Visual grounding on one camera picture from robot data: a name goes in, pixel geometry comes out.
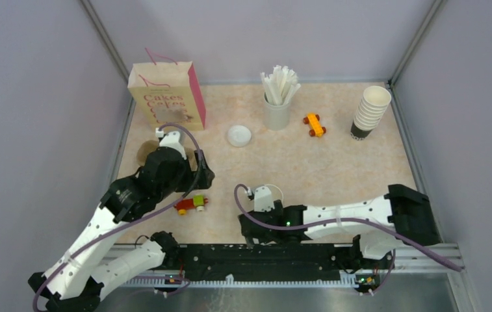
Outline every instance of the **toy car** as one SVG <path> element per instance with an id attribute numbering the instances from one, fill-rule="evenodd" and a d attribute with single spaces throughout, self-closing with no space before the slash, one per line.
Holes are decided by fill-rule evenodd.
<path id="1" fill-rule="evenodd" d="M 310 112 L 307 114 L 307 117 L 303 118 L 304 124 L 309 124 L 311 126 L 311 130 L 309 131 L 309 135 L 311 137 L 321 137 L 324 133 L 326 133 L 326 127 L 321 127 L 320 116 Z"/>
<path id="2" fill-rule="evenodd" d="M 184 216 L 187 213 L 187 210 L 196 209 L 196 211 L 203 211 L 205 209 L 205 204 L 207 204 L 209 200 L 203 195 L 195 195 L 192 198 L 187 198 L 185 200 L 180 201 L 177 205 L 175 205 L 175 209 L 179 215 Z"/>

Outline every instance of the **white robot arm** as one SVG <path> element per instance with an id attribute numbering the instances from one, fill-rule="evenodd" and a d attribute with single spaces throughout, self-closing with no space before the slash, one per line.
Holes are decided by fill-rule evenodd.
<path id="1" fill-rule="evenodd" d="M 427 196 L 403 185 L 389 185 L 389 193 L 371 200 L 347 205 L 294 205 L 286 208 L 266 185 L 247 191 L 253 200 L 255 219 L 273 226 L 302 226 L 334 220 L 296 231 L 278 231 L 253 223 L 244 214 L 239 216 L 242 234 L 250 244 L 269 242 L 300 242 L 332 234 L 360 235 L 359 249 L 366 259 L 381 259 L 404 243 L 373 226 L 346 219 L 366 220 L 413 241 L 429 246 L 441 242 Z"/>
<path id="2" fill-rule="evenodd" d="M 117 179 L 110 185 L 93 217 L 64 256 L 45 272 L 29 278 L 28 284 L 34 291 L 43 288 L 40 295 L 49 300 L 48 311 L 95 310 L 115 288 L 137 274 L 161 265 L 166 255 L 164 248 L 177 245 L 170 234 L 156 233 L 136 250 L 99 266 L 131 223 L 153 211 L 167 195 L 211 186 L 214 174 L 205 159 L 198 157 L 201 151 L 196 151 L 198 170 L 193 172 L 181 133 L 172 131 L 165 135 L 157 131 L 157 135 L 161 140 L 159 148 L 148 155 L 146 164 L 136 174 Z M 100 240 L 78 252 L 95 239 Z M 71 255 L 76 253 L 78 255 L 72 258 Z"/>

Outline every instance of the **small round object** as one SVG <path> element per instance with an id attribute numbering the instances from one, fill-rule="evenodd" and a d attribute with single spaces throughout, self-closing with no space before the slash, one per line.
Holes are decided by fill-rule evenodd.
<path id="1" fill-rule="evenodd" d="M 252 132 L 243 125 L 233 125 L 227 132 L 227 140 L 237 148 L 248 145 L 251 139 Z"/>

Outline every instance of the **stack of paper cups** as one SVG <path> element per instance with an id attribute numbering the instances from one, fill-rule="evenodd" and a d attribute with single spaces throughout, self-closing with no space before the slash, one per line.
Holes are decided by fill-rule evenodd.
<path id="1" fill-rule="evenodd" d="M 386 89 L 380 86 L 366 88 L 351 125 L 351 137 L 364 140 L 378 126 L 390 102 L 391 94 Z"/>

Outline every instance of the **marble-patterned surface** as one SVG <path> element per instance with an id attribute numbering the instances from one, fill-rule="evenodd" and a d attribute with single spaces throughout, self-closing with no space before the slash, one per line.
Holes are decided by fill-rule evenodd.
<path id="1" fill-rule="evenodd" d="M 290 124 L 282 131 L 271 131 L 263 125 L 261 85 L 203 86 L 207 126 L 204 131 L 195 131 L 194 136 L 216 175 L 212 187 L 203 191 L 209 198 L 206 210 L 179 216 L 170 209 L 131 228 L 118 242 L 134 242 L 139 235 L 150 236 L 156 231 L 170 231 L 180 243 L 244 242 L 237 219 L 239 210 L 233 199 L 237 183 L 251 187 L 275 184 L 284 192 L 285 206 L 360 202 L 385 194 L 387 186 L 394 183 L 414 188 L 391 108 L 364 141 L 356 141 L 349 135 L 362 92 L 370 85 L 383 86 L 302 84 L 292 102 Z M 309 136 L 309 126 L 302 122 L 308 112 L 319 114 L 320 123 L 328 130 L 321 138 Z M 245 125 L 253 133 L 252 141 L 243 148 L 235 148 L 226 140 L 226 131 L 236 124 Z M 136 171 L 140 145 L 153 139 L 153 130 L 142 112 L 136 109 L 119 177 Z M 192 147 L 188 139 L 187 146 Z M 158 208 L 178 196 L 171 195 Z M 274 196 L 276 199 L 279 194 L 275 192 Z M 252 209 L 252 203 L 246 201 L 245 196 L 242 198 L 243 205 Z M 326 237 L 324 242 L 349 239 Z"/>

